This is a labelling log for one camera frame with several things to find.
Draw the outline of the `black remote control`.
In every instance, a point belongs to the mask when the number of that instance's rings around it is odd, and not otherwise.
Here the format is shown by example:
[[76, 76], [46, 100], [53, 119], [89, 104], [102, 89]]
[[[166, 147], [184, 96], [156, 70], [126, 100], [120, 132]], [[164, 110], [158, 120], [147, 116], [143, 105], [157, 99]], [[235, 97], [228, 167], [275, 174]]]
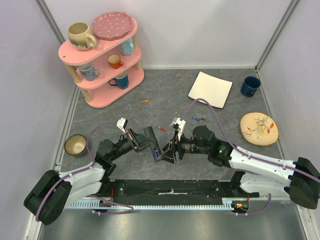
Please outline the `black remote control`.
[[143, 129], [144, 135], [148, 137], [149, 140], [152, 141], [152, 143], [149, 146], [149, 149], [151, 151], [152, 157], [155, 162], [160, 161], [160, 155], [162, 154], [158, 140], [156, 138], [156, 135], [154, 133], [154, 130], [151, 126], [146, 127]]

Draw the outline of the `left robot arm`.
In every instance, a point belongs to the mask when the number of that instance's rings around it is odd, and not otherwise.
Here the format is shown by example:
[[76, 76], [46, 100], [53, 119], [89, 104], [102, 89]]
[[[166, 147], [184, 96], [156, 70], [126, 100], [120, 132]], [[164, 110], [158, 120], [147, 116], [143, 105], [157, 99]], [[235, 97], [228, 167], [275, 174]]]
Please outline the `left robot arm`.
[[94, 161], [84, 167], [61, 173], [46, 171], [25, 198], [24, 207], [36, 221], [49, 225], [70, 204], [93, 194], [106, 196], [110, 185], [104, 180], [108, 180], [116, 168], [114, 160], [130, 151], [139, 153], [159, 146], [151, 126], [144, 128], [143, 132], [139, 134], [129, 128], [116, 143], [102, 140]]

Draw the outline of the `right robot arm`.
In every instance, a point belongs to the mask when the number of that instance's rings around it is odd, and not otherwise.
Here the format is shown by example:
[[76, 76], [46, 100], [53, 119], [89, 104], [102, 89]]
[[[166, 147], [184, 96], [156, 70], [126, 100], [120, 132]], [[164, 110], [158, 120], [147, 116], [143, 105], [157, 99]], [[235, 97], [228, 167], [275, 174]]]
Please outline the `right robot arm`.
[[250, 152], [216, 138], [206, 125], [197, 126], [191, 138], [176, 131], [162, 150], [159, 160], [171, 164], [182, 160], [185, 154], [203, 154], [215, 166], [236, 169], [229, 184], [235, 197], [244, 193], [288, 195], [301, 207], [318, 207], [320, 172], [307, 158], [285, 160]]

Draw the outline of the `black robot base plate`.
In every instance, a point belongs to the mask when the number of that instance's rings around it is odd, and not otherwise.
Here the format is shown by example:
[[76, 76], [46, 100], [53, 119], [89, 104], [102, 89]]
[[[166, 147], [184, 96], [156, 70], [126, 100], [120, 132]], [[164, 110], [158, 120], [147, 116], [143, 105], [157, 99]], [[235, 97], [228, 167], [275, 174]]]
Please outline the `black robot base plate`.
[[258, 198], [237, 183], [219, 180], [139, 180], [116, 179], [102, 183], [99, 197], [112, 197], [125, 205], [221, 204], [223, 198]]

